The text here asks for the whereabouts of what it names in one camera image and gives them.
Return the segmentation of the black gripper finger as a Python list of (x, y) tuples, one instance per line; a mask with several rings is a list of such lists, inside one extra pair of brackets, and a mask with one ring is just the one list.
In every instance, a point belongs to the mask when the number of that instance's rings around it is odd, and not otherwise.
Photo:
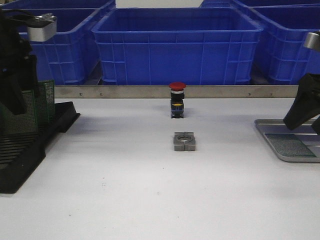
[(320, 115), (320, 75), (306, 73), (298, 81), (298, 90), (294, 102), (283, 119), (290, 130)]
[(320, 117), (314, 120), (314, 122), (311, 124), (311, 128), (317, 135), (320, 135)]

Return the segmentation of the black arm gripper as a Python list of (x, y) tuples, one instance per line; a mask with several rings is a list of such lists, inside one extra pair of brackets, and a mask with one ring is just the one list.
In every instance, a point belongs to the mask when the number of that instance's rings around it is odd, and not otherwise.
[(27, 111), (23, 91), (39, 93), (37, 57), (30, 54), (30, 42), (17, 30), (27, 27), (26, 22), (32, 17), (22, 9), (0, 10), (0, 102), (14, 115)]

